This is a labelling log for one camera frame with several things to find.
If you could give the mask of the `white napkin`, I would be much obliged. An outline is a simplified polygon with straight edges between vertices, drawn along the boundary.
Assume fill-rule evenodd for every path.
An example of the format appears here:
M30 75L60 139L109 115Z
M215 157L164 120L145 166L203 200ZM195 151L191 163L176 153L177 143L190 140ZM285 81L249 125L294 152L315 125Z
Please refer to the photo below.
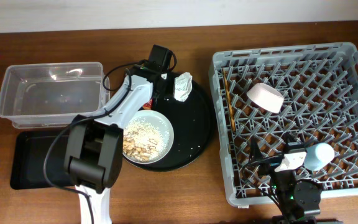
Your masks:
M174 79L174 99L180 102L188 99L193 87L192 78L191 73L185 72Z

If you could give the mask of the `light blue cup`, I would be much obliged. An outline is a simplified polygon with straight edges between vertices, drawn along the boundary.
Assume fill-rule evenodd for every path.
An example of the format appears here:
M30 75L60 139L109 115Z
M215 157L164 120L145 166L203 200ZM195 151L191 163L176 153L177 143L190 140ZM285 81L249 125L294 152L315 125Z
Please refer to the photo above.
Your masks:
M319 171L334 159L334 149L327 143L318 143L306 148L304 167L311 171Z

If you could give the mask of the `red snack wrapper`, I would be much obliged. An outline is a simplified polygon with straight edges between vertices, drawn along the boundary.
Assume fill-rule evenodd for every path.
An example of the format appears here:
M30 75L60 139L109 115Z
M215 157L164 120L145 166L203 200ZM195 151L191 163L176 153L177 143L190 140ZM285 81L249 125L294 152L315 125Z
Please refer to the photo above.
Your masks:
M147 103L145 103L142 108L144 110L151 110L152 109L152 103L153 103L153 99L150 99Z

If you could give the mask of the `pink bowl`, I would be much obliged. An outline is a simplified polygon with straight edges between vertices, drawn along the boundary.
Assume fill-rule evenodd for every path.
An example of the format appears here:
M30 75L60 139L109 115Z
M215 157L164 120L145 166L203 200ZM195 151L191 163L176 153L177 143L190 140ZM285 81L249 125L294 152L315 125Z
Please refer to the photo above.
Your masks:
M256 83L247 96L257 106L272 113L279 113L284 102L284 96L278 90L264 83Z

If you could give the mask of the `grey plate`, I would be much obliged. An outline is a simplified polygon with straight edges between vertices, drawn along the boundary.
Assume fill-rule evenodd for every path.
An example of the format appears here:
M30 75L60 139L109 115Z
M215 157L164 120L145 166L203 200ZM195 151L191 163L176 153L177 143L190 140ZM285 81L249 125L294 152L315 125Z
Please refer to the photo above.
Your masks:
M153 111L153 110L140 110L140 111L138 111L129 120L128 124L131 121L137 120L137 119L150 122L151 124L153 124L156 127L158 127L160 132L161 132L161 134L162 134L162 136L163 136L163 141L166 144L166 148L161 153L161 155L159 155L156 159L151 160L150 162L138 162L138 161L135 161L133 158L127 157L126 155L124 155L124 153L123 153L123 155L124 155L124 157L126 159L128 159L129 161L134 162L136 164L146 165L146 164L156 163L156 162L160 161L162 158L164 158L168 154L168 152L171 149L171 147L173 146L173 140L174 140L173 126L169 122L169 120L162 113L159 113L159 112Z

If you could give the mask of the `wooden chopstick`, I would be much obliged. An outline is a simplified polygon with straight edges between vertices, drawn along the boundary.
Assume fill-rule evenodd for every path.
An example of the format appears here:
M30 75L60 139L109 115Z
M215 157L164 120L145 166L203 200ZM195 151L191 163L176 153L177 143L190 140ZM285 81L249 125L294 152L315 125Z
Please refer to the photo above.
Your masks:
M229 87L228 87L227 75L226 74L227 74L226 71L223 70L223 81L224 81L224 87L225 87L225 92L226 92L226 99L227 99L227 107L228 107L228 111L229 111L229 118L230 118L230 122L231 122L232 131L235 131L236 126L235 126L234 117L233 117L233 111L232 111L232 106L231 106L231 97L230 97L230 92L229 92Z
M227 104L228 104L228 110L229 110L229 117L230 117L230 121L231 121L231 128L232 128L232 131L235 132L236 125L235 125L235 120L234 120L234 113L233 113L233 109L232 109L232 105L231 105L231 97L228 92L227 92Z

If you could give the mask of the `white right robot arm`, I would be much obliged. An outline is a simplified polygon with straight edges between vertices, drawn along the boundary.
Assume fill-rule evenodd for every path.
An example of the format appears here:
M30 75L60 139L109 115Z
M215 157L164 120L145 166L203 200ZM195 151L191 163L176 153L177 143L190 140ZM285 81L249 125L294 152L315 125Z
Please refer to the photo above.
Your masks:
M259 177L270 177L269 189L264 193L279 208L281 214L270 223L316 223L321 210L322 186L312 180L297 179L296 170L306 159L307 151L302 142L286 134L283 151L264 157L255 137L250 139L250 161L247 167L258 167Z

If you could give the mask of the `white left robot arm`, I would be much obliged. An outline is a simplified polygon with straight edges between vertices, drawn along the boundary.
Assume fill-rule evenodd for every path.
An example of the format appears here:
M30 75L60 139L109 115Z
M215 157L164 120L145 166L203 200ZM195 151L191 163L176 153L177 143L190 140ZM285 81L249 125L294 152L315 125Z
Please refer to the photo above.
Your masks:
M68 135L63 170L80 198L82 223L110 223L109 196L122 167L124 128L153 98L172 93L176 74L170 66L135 63L125 69L113 97L90 115L77 115L59 134Z

